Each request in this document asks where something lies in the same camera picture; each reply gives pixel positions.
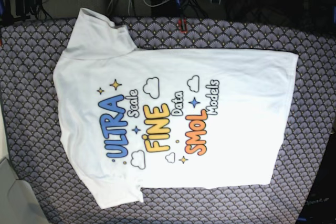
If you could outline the white printed T-shirt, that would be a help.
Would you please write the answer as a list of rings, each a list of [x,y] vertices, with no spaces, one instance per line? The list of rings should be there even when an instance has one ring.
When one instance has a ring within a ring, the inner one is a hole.
[[[53,74],[61,143],[102,209],[143,188],[266,185],[285,136],[298,56],[139,49],[82,8]]]

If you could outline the red table clamp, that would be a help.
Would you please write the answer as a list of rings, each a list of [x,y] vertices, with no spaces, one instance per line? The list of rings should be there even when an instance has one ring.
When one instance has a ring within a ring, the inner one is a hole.
[[[178,20],[178,28],[181,33],[187,33],[187,21],[185,18],[180,18]]]

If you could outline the fan-patterned grey tablecloth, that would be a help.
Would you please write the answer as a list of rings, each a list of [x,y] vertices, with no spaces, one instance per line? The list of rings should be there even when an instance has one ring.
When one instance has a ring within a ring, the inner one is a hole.
[[[299,55],[285,140],[271,183],[219,189],[145,189],[144,202],[102,210],[71,167],[60,142],[52,81],[75,19],[1,29],[1,100],[9,159],[51,223],[335,223],[331,196],[309,201],[335,119],[335,37],[224,20],[119,18],[144,49],[253,48]]]

